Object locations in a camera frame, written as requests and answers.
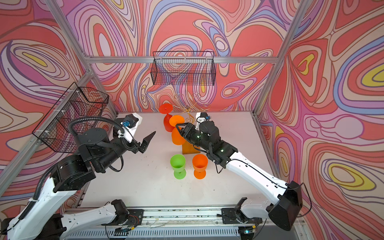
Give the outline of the green wine glass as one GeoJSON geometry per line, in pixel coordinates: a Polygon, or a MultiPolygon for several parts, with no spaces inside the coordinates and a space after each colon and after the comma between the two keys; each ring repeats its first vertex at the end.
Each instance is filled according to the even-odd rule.
{"type": "Polygon", "coordinates": [[[183,155],[176,154],[170,159],[171,167],[174,171],[174,177],[178,180],[185,178],[187,172],[185,170],[186,158],[183,155]]]}

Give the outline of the orange wine glass back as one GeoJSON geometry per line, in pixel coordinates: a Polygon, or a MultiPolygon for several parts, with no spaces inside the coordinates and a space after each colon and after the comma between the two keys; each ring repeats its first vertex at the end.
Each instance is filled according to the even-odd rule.
{"type": "Polygon", "coordinates": [[[193,157],[194,176],[198,180],[206,177],[206,169],[208,166],[208,158],[203,154],[198,154],[193,157]]]}

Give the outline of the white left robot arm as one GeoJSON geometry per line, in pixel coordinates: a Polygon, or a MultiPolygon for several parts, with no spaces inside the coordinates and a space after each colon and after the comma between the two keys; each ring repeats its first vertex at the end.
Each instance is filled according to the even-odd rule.
{"type": "Polygon", "coordinates": [[[81,117],[70,121],[68,130],[77,150],[49,167],[41,176],[33,197],[19,215],[4,219],[1,234],[10,240],[63,240],[69,235],[97,225],[139,225],[122,200],[114,200],[98,209],[75,215],[61,215],[59,208],[98,173],[111,169],[127,151],[144,153],[152,139],[134,138],[142,123],[136,113],[119,122],[103,117],[81,117]]]}

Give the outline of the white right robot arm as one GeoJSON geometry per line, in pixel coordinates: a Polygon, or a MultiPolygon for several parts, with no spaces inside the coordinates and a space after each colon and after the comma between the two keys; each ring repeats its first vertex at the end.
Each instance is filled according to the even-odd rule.
{"type": "Polygon", "coordinates": [[[252,203],[247,197],[241,198],[233,208],[233,221],[245,224],[253,219],[267,219],[282,230],[290,231],[296,219],[302,217],[300,212],[305,183],[287,183],[259,168],[236,147],[221,139],[219,129],[213,121],[205,119],[196,125],[176,124],[175,130],[196,150],[205,153],[216,166],[242,177],[267,199],[267,206],[262,207],[252,203]]]}

